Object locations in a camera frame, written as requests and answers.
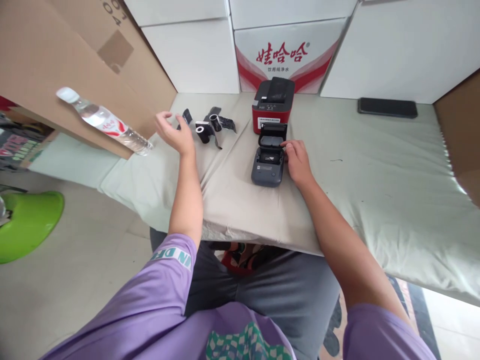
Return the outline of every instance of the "printer lid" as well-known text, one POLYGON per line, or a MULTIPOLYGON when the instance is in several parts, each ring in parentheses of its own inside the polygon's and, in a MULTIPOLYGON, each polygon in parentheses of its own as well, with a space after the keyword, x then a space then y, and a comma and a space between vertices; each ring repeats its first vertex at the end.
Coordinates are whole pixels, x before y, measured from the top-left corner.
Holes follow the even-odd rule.
POLYGON ((281 148, 280 144, 287 139, 286 123, 262 123, 258 145, 265 148, 281 148))

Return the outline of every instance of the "green plastic stool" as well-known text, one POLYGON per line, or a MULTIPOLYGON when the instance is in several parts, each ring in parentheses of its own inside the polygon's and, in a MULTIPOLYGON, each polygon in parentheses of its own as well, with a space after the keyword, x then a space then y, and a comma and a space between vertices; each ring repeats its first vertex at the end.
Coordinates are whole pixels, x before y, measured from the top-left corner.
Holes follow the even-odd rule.
POLYGON ((55 228, 64 211, 64 196, 57 191, 1 196, 11 220, 0 227, 0 264, 31 253, 55 228))

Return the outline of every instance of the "plastic bottle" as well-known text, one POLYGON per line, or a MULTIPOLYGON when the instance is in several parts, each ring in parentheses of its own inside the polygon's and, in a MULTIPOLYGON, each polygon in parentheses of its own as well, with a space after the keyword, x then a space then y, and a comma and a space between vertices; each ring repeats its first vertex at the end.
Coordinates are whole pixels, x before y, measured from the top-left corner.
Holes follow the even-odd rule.
POLYGON ((80 97, 69 87, 62 87, 56 92, 56 95, 72 105, 86 123, 117 140, 138 155, 145 156, 153 149, 154 146, 150 141, 129 128, 107 108, 80 97))

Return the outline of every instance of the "black phone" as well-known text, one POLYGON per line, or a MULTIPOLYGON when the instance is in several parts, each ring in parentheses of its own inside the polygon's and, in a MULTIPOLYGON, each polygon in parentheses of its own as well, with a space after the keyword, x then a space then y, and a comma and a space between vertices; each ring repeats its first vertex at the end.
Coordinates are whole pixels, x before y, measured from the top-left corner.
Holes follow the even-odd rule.
POLYGON ((417 104, 414 101, 405 100, 387 100, 371 97, 361 97, 358 99, 358 112, 360 114, 373 114, 392 116, 397 118, 416 118, 417 104))

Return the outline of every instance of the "gray pants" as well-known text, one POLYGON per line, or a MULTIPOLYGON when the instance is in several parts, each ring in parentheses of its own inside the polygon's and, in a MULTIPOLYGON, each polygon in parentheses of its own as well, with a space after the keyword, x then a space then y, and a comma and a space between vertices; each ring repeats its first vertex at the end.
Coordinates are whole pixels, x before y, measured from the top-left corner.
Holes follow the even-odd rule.
MULTIPOLYGON (((153 251, 166 236, 150 228, 153 251)), ((340 285, 324 257, 287 251, 252 275, 238 277, 202 241, 185 315, 233 301, 242 303, 278 325, 297 359, 316 360, 339 294, 340 285)))

